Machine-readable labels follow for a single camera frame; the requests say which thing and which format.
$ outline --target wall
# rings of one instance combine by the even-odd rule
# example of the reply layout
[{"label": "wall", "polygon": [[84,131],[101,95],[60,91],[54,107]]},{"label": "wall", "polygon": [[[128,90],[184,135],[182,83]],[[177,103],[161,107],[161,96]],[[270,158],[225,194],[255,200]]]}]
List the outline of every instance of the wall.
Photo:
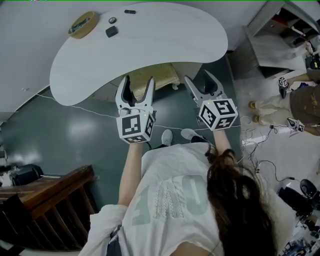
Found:
[{"label": "wall", "polygon": [[[49,84],[51,64],[82,13],[104,13],[136,1],[5,2],[0,6],[0,112],[14,112]],[[176,1],[213,15],[225,28],[233,50],[265,1]],[[295,2],[320,19],[317,2]]]}]

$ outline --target wooden basket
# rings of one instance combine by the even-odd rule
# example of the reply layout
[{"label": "wooden basket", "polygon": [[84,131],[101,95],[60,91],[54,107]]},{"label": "wooden basket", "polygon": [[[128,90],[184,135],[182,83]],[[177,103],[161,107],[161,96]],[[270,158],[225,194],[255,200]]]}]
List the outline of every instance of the wooden basket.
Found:
[{"label": "wooden basket", "polygon": [[[78,24],[79,22],[85,20],[86,18],[90,18],[90,20],[84,24],[82,27],[77,29],[75,32],[71,32],[71,28]],[[90,33],[91,30],[95,28],[95,26],[98,24],[99,21],[99,15],[94,11],[88,11],[84,14],[82,14],[76,21],[71,25],[71,27],[68,30],[68,35],[72,38],[80,39],[85,37],[87,34]]]}]

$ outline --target floor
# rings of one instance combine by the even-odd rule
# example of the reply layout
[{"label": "floor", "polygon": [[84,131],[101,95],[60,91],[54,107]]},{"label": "floor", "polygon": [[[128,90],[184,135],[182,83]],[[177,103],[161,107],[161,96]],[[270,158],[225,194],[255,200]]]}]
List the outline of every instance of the floor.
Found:
[{"label": "floor", "polygon": [[[236,99],[233,81],[226,58],[204,64],[224,85],[228,97]],[[199,72],[195,84],[201,83]],[[47,91],[44,96],[52,97]],[[118,116],[113,102],[88,98],[77,105],[100,114]],[[165,86],[154,96],[156,125],[174,128],[200,128],[196,121],[195,102],[183,84],[178,90]],[[239,118],[234,126],[239,125]],[[10,164],[39,165],[45,174],[64,175],[80,166],[92,165],[97,181],[92,185],[92,193],[98,208],[118,201],[119,184],[125,164],[128,144],[119,139],[116,121],[82,109],[62,106],[52,99],[37,97],[9,121],[1,126],[4,148]],[[165,128],[155,127],[150,144],[153,148],[161,144]],[[180,130],[173,129],[173,143],[187,143]],[[237,158],[242,158],[241,128],[226,131]],[[201,130],[199,134],[213,141],[212,132]]]},{"label": "floor", "polygon": [[[290,78],[303,73],[303,71],[296,70],[284,75],[284,77]],[[299,82],[295,82],[292,88],[295,89],[299,85]],[[253,72],[248,74],[247,78],[235,80],[234,89],[238,101],[239,115],[241,116],[241,138],[243,142],[247,138],[248,143],[243,154],[243,162],[246,166],[252,167],[252,163],[248,160],[249,153],[254,149],[255,143],[259,143],[266,138],[270,128],[250,123],[247,116],[251,117],[255,114],[255,111],[248,108],[248,102],[278,95],[277,78],[265,79],[258,72]],[[290,137],[289,128],[278,128],[278,133],[275,134],[272,131],[267,141],[261,143],[261,148],[257,148],[255,151],[254,156],[257,161],[269,160],[273,162],[276,166],[278,180],[288,176],[299,181],[309,179],[319,188],[320,176],[316,172],[320,171],[320,137],[307,132]],[[286,179],[283,182],[277,182],[275,167],[269,162],[260,164],[259,175],[262,175],[268,181],[269,186],[276,191],[281,186],[289,185],[300,192],[300,183],[296,180]]]}]

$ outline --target gray floor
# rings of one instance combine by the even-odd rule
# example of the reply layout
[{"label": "gray floor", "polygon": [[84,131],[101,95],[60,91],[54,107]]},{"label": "gray floor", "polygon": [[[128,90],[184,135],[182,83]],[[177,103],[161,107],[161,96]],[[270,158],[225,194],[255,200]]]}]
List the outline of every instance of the gray floor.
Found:
[{"label": "gray floor", "polygon": [[[237,105],[233,82],[225,58],[214,63],[204,64],[224,86],[229,98]],[[201,82],[200,73],[195,82]],[[52,96],[48,91],[45,96]],[[115,103],[86,99],[77,106],[101,114],[118,116]],[[173,90],[166,86],[155,92],[153,108],[156,110],[156,125],[176,128],[198,129],[191,99],[185,86]],[[233,124],[240,124],[239,118]],[[116,204],[119,183],[125,164],[128,145],[119,139],[116,120],[99,116],[81,109],[62,106],[52,99],[38,97],[14,114],[2,126],[4,147],[9,162],[24,165],[39,165],[45,174],[64,175],[80,166],[92,165],[99,180],[92,184],[92,193],[98,208],[106,204]],[[165,129],[155,127],[151,146],[161,144]],[[174,144],[187,143],[180,130],[173,131]],[[242,157],[240,127],[226,130],[231,146],[238,159]],[[213,141],[212,132],[199,131],[199,134]],[[144,151],[149,150],[145,144]]]}]

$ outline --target tan shoe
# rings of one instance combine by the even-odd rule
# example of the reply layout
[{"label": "tan shoe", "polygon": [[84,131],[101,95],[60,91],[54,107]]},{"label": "tan shoe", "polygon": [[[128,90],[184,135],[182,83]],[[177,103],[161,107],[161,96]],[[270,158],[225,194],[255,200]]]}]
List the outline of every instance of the tan shoe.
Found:
[{"label": "tan shoe", "polygon": [[260,115],[255,114],[255,115],[252,117],[252,122],[254,122],[254,123],[259,123],[259,119],[260,119]]},{"label": "tan shoe", "polygon": [[256,102],[255,101],[250,101],[248,106],[250,109],[256,110]]}]

